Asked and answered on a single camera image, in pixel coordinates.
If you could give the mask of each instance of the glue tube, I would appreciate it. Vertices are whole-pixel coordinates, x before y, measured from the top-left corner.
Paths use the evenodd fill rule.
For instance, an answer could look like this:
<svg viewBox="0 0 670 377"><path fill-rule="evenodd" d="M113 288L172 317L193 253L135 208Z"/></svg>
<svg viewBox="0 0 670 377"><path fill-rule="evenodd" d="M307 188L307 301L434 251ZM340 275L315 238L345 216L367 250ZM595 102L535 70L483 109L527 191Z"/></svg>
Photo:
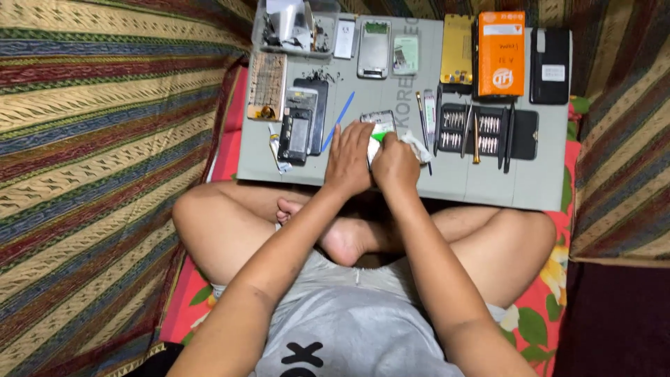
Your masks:
<svg viewBox="0 0 670 377"><path fill-rule="evenodd" d="M279 161L277 158L279 155L279 134L275 133L272 125L268 123L267 128L270 130L270 149L272 150L272 156L275 158L275 163L279 169L279 174L284 174L293 170L293 166L288 162Z"/></svg>

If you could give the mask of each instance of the patterned blanket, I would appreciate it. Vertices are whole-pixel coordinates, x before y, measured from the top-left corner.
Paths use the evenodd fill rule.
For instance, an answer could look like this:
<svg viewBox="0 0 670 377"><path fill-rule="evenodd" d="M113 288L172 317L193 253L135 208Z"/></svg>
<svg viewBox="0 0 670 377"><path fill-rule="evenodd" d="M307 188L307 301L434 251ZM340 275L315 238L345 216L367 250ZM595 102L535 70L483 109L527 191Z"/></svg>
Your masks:
<svg viewBox="0 0 670 377"><path fill-rule="evenodd" d="M212 180L235 178L239 157L242 119L245 116L244 98L247 83L246 70L237 79L232 102L225 119L225 132L219 155L212 172ZM548 212L557 229L557 241L545 266L528 290L512 305L500 324L505 337L521 352L537 373L544 377L553 371L558 334L567 303L565 279L572 211L574 205L574 167L580 144L575 141L575 112L585 112L588 103L572 99L568 142L565 146L565 178L560 212ZM212 286L190 258L186 258L173 293L167 317L163 322L160 339L187 344L199 324L215 304Z"/></svg>

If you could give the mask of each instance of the gray shorts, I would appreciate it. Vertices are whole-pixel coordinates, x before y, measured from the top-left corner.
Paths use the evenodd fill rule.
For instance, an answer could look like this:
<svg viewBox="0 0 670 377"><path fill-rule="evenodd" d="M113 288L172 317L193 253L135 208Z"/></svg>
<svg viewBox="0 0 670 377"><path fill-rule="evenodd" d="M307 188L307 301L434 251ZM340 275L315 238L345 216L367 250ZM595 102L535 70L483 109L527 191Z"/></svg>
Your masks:
<svg viewBox="0 0 670 377"><path fill-rule="evenodd" d="M212 284L212 286L214 287L214 298L218 299L226 287L215 284ZM379 268L344 267L329 261L320 251L313 249L293 286L277 305L270 322L270 330L303 297L315 290L330 286L357 286L365 289L381 290L389 292L416 307L422 306L407 257ZM506 309L490 304L486 304L486 306L496 322L502 321Z"/></svg>

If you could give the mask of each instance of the plastic container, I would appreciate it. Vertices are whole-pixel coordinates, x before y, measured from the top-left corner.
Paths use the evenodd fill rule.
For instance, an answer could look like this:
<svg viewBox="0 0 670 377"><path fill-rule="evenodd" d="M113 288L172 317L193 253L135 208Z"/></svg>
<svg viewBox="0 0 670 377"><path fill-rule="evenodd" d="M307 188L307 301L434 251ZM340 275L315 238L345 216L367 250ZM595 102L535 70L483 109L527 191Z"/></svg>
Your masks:
<svg viewBox="0 0 670 377"><path fill-rule="evenodd" d="M317 36L317 44L325 41L325 51L291 50L279 46L268 46L263 41L263 30L265 29L266 0L259 0L256 8L256 17L251 32L251 41L254 50L266 52L282 52L289 55L306 56L309 58L329 59L335 49L335 36L338 18L340 17L340 4L336 0L308 0L316 25L324 30L323 34Z"/></svg>

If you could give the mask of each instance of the gray t-shirt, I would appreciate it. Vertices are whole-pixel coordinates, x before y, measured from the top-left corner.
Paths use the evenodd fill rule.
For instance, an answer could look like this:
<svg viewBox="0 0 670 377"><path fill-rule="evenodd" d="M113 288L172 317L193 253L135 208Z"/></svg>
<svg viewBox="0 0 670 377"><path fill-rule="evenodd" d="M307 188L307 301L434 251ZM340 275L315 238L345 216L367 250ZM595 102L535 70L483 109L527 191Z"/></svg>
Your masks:
<svg viewBox="0 0 670 377"><path fill-rule="evenodd" d="M310 293L269 334L251 377L463 376L419 311L377 290Z"/></svg>

